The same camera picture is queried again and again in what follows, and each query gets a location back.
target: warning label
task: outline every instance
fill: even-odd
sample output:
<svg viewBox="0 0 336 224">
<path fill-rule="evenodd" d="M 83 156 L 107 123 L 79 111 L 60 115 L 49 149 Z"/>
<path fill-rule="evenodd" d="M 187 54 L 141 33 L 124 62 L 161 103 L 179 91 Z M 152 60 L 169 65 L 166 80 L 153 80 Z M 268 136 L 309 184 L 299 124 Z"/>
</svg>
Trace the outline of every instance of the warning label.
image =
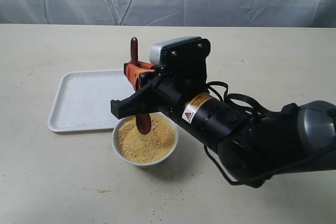
<svg viewBox="0 0 336 224">
<path fill-rule="evenodd" d="M 186 120 L 188 123 L 191 123 L 197 110 L 208 100 L 213 99 L 208 93 L 201 93 L 195 96 L 190 103 L 185 107 L 182 119 Z"/>
</svg>

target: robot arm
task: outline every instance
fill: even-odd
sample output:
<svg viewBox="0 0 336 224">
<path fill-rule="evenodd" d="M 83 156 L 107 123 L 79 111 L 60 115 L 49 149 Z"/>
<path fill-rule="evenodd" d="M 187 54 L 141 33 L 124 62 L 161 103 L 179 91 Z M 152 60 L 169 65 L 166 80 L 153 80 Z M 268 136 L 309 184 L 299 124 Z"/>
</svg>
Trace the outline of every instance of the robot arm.
<svg viewBox="0 0 336 224">
<path fill-rule="evenodd" d="M 201 37 L 154 45 L 147 71 L 125 63 L 125 75 L 133 86 L 138 83 L 139 90 L 122 101 L 112 100 L 111 113 L 121 119 L 162 112 L 204 144 L 206 154 L 231 185 L 258 188 L 276 174 L 336 169 L 335 105 L 292 103 L 271 112 L 251 97 L 228 94 L 226 83 L 206 83 L 209 53 L 210 42 Z M 223 97 L 213 86 L 226 89 Z M 218 155 L 235 181 L 208 149 Z"/>
</svg>

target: white tray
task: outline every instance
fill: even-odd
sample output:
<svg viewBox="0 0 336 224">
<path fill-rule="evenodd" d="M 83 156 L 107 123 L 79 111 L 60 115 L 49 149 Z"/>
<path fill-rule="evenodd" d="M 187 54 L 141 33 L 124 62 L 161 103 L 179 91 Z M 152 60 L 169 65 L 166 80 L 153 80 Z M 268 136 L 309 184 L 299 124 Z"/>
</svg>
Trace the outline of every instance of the white tray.
<svg viewBox="0 0 336 224">
<path fill-rule="evenodd" d="M 110 101 L 133 93 L 122 69 L 70 72 L 61 79 L 48 127 L 55 132 L 113 129 L 118 119 Z"/>
</svg>

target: table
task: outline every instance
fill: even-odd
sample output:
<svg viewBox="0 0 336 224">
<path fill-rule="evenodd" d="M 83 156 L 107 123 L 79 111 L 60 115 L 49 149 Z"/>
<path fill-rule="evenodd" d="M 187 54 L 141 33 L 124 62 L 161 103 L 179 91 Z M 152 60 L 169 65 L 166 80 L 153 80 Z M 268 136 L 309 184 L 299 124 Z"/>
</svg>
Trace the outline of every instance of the table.
<svg viewBox="0 0 336 224">
<path fill-rule="evenodd" d="M 148 61 L 152 44 L 198 35 L 212 43 L 208 79 L 230 92 L 272 110 L 336 103 L 336 29 L 0 25 L 0 223 L 334 223 L 336 172 L 234 187 L 183 130 L 166 163 L 139 169 L 111 132 L 48 129 L 65 73 L 120 68 L 132 36 Z"/>
</svg>

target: yellow grain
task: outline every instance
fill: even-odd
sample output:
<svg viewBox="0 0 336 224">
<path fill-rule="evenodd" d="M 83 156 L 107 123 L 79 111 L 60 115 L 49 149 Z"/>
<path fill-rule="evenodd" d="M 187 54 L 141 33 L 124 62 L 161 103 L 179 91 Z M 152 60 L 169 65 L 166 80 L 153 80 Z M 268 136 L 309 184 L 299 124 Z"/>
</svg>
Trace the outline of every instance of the yellow grain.
<svg viewBox="0 0 336 224">
<path fill-rule="evenodd" d="M 163 158 L 174 145 L 174 132 L 169 123 L 160 116 L 151 114 L 152 128 L 142 135 L 135 118 L 125 122 L 118 131 L 118 148 L 130 161 L 150 163 Z"/>
</svg>

